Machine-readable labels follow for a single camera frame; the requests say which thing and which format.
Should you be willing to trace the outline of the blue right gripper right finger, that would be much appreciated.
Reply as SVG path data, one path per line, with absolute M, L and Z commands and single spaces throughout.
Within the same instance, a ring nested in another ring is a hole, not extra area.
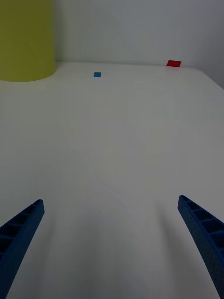
M 183 195 L 178 199 L 178 211 L 222 299 L 224 297 L 224 223 Z

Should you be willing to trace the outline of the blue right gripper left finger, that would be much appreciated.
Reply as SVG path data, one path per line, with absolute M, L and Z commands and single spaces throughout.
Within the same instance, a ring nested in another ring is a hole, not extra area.
M 0 227 L 0 298 L 7 297 L 43 215 L 39 199 Z

